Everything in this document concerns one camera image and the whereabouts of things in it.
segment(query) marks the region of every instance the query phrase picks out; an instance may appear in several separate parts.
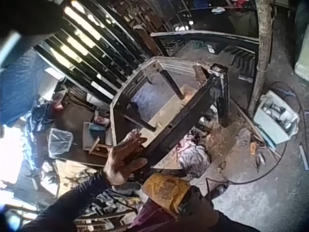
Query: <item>wooden pole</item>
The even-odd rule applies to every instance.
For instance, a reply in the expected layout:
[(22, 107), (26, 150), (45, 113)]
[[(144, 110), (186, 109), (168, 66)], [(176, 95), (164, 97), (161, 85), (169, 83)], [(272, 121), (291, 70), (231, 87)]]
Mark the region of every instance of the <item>wooden pole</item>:
[(271, 33), (272, 33), (271, 31), (272, 19), (270, 15), (269, 0), (257, 0), (256, 10), (259, 22), (260, 45), (259, 45), (258, 63), (256, 67), (257, 72), (248, 109), (250, 117), (253, 117), (256, 103), (260, 98), (262, 88), (264, 85), (266, 72), (268, 69), (268, 61), (271, 46)]

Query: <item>plastic bag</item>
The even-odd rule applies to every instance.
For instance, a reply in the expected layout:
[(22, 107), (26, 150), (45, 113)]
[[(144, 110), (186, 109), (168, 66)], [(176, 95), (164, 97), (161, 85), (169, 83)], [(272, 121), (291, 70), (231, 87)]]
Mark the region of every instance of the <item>plastic bag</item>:
[(56, 155), (68, 152), (72, 141), (73, 134), (71, 132), (52, 128), (48, 138), (49, 157), (55, 158)]

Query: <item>concrete floor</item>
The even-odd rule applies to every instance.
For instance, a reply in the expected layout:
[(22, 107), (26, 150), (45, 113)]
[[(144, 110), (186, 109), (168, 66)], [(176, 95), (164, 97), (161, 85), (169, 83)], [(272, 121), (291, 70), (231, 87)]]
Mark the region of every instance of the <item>concrete floor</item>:
[[(264, 90), (266, 92), (269, 84), (274, 81), (283, 81), (298, 94), (303, 108), (309, 109), (309, 83), (295, 75), (291, 65), (294, 48), (290, 43), (293, 33), (289, 26), (292, 20), (287, 20), (284, 14), (278, 16), (274, 22), (273, 54)], [(215, 56), (209, 54), (206, 49), (194, 49), (192, 43), (186, 45), (177, 57), (219, 62), (226, 66), (231, 59), (227, 54)], [(237, 70), (233, 67), (229, 67), (229, 76), (232, 98), (246, 108), (251, 85), (238, 81)], [(197, 87), (194, 81), (187, 80), (184, 76), (177, 75), (173, 78), (179, 86), (186, 83)], [(146, 84), (146, 87), (134, 98), (139, 105), (142, 118), (149, 120), (172, 94), (173, 92), (160, 77), (154, 79), (154, 85)], [(293, 98), (286, 98), (286, 101), (298, 111), (297, 103)], [(232, 220), (248, 224), (264, 232), (308, 231), (304, 230), (303, 226), (306, 221), (309, 221), (309, 172), (304, 170), (299, 154), (299, 143), (305, 144), (303, 118), (299, 123), (299, 132), (289, 141), (279, 166), (257, 182), (229, 186), (222, 196), (214, 200), (215, 208)], [(266, 157), (266, 166), (257, 174), (252, 163), (249, 162), (251, 165), (248, 165), (246, 159), (250, 158), (244, 156), (242, 152), (234, 152), (226, 158), (228, 178), (235, 182), (255, 179), (275, 164), (274, 160)]]

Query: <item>hand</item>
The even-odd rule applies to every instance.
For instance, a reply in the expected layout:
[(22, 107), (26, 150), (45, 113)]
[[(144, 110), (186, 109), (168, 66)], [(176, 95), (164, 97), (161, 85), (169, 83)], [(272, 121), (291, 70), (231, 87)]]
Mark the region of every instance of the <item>hand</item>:
[(103, 172), (111, 185), (124, 184), (133, 171), (147, 164), (146, 158), (135, 159), (129, 164), (124, 162), (126, 157), (138, 156), (143, 150), (141, 144), (145, 143), (147, 139), (140, 136), (141, 134), (134, 130), (110, 150)]

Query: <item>dirt floor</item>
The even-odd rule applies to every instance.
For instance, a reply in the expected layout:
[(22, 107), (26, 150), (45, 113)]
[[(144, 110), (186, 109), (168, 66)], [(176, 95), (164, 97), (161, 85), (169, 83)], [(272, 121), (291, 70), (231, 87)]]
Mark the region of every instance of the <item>dirt floor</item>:
[[(309, 109), (309, 83), (293, 72), (293, 19), (287, 14), (277, 16), (274, 21), (273, 53), (271, 64), (267, 72), (264, 92), (269, 90), (270, 83), (282, 81), (290, 85), (300, 98), (305, 110)], [(195, 49), (194, 42), (188, 43), (176, 57), (195, 60), (218, 62), (229, 68), (231, 97), (243, 108), (250, 99), (252, 85), (237, 80), (238, 70), (229, 66), (231, 56), (223, 53), (212, 55), (206, 48)], [(174, 75), (179, 86), (187, 84), (197, 88), (194, 80), (185, 76)], [(150, 120), (153, 115), (171, 98), (173, 92), (163, 79), (157, 78), (153, 85), (146, 84), (145, 88), (135, 96), (142, 118)], [(285, 99), (295, 111), (298, 105), (293, 98)], [(237, 110), (231, 110), (232, 118), (239, 117)], [(254, 160), (248, 154), (248, 148), (234, 146), (235, 135), (243, 127), (243, 121), (231, 123), (228, 133), (221, 138), (222, 151), (214, 149), (208, 144), (209, 153), (215, 156), (212, 165), (200, 179), (193, 183), (206, 193), (205, 177), (222, 179), (218, 166), (225, 161), (225, 176), (234, 182), (255, 179), (275, 165), (269, 154), (264, 154), (265, 166), (257, 173)], [(305, 144), (305, 130), (303, 118), (299, 122), (299, 132), (288, 142), (283, 159), (277, 168), (265, 178), (246, 185), (229, 186), (227, 191), (214, 200), (215, 209), (220, 210), (233, 220), (256, 227), (264, 232), (292, 232), (302, 231), (302, 226), (309, 219), (309, 172), (304, 170), (300, 157), (299, 144)], [(281, 153), (284, 144), (278, 147)]]

